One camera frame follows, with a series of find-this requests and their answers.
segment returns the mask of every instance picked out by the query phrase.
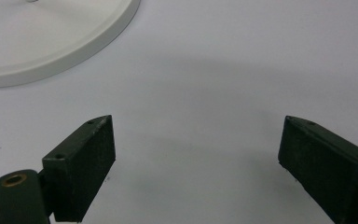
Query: white plate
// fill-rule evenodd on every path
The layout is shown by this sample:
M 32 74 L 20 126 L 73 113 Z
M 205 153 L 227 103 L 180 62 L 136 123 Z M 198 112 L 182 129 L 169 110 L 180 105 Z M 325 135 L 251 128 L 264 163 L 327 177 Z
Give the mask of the white plate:
M 56 75 L 103 49 L 140 0 L 0 0 L 0 87 Z

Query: black bracket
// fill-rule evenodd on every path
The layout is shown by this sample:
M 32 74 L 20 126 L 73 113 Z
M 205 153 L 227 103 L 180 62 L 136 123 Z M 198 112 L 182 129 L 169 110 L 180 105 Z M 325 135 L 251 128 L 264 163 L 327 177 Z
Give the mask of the black bracket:
M 112 117 L 91 119 L 42 160 L 0 177 L 0 224 L 81 222 L 116 159 Z
M 335 223 L 358 223 L 357 146 L 312 121 L 286 117 L 279 161 Z

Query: white table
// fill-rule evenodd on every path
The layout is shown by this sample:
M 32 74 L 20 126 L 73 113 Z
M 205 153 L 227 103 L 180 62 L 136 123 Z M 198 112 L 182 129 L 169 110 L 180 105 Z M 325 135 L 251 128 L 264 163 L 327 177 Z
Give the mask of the white table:
M 332 223 L 277 157 L 285 115 L 358 146 L 358 1 L 143 0 L 95 56 L 0 89 L 0 176 L 107 114 L 83 223 Z

